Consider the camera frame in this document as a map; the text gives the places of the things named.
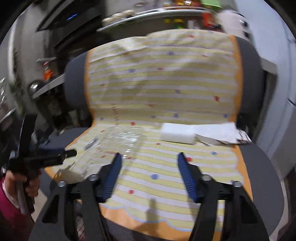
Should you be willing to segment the person's left hand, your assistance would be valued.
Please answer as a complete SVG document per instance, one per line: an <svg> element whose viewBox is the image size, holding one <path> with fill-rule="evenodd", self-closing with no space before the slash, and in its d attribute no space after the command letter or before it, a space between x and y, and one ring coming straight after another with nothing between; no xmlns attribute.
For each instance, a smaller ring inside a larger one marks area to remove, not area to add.
<svg viewBox="0 0 296 241"><path fill-rule="evenodd" d="M18 194L17 194L17 188L16 183L17 182L26 182L27 177L24 175L21 175L19 173L12 173L11 171L6 172L6 176L4 179L4 186L6 188L7 193L17 200ZM29 182L29 185L26 187L26 192L28 196L30 197L36 197L38 195L40 188L40 172L37 175L36 178L32 179Z"/></svg>

